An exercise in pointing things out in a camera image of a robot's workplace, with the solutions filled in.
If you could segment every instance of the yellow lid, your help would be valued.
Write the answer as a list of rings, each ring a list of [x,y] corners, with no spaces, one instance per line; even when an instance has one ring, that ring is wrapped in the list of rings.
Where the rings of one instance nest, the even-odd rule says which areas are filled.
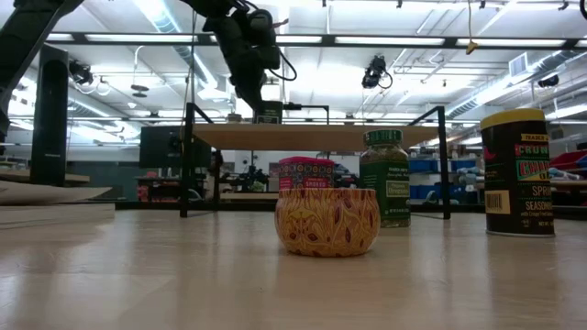
[[[539,109],[516,109],[490,115],[481,121],[481,129],[519,121],[545,121],[544,112]]]

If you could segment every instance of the seasoning canister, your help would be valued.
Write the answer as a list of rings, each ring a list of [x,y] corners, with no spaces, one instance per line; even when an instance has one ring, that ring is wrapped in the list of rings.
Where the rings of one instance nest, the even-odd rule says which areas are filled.
[[[279,162],[279,189],[334,188],[334,161],[291,157]]]
[[[360,187],[375,190],[386,228],[410,226],[410,173],[403,137],[396,129],[363,136],[367,150],[360,156]]]
[[[517,109],[481,121],[489,234],[553,237],[544,113]]]

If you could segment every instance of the green spice jar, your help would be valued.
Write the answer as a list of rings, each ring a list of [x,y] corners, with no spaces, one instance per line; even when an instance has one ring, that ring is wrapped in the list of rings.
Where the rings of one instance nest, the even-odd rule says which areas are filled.
[[[396,129],[363,136],[368,149],[360,156],[360,187],[375,190],[384,228],[410,226],[410,166],[402,139]]]

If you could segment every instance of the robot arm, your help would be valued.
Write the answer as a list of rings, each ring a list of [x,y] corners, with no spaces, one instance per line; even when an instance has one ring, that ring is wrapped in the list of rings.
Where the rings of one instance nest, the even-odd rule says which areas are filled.
[[[181,0],[206,17],[205,31],[212,31],[230,69],[237,93],[256,113],[263,107],[260,89],[265,69],[280,67],[280,52],[269,12],[249,14],[245,0]],[[0,142],[10,122],[8,104],[12,91],[39,52],[57,22],[83,0],[15,0],[15,11],[0,30]],[[229,11],[236,11],[228,16]]]

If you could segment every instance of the stack of boards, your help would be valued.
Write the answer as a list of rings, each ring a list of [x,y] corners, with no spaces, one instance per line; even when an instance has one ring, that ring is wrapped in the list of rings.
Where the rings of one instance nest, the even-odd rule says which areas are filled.
[[[110,188],[59,188],[0,181],[0,229],[114,219],[113,204],[77,203]]]

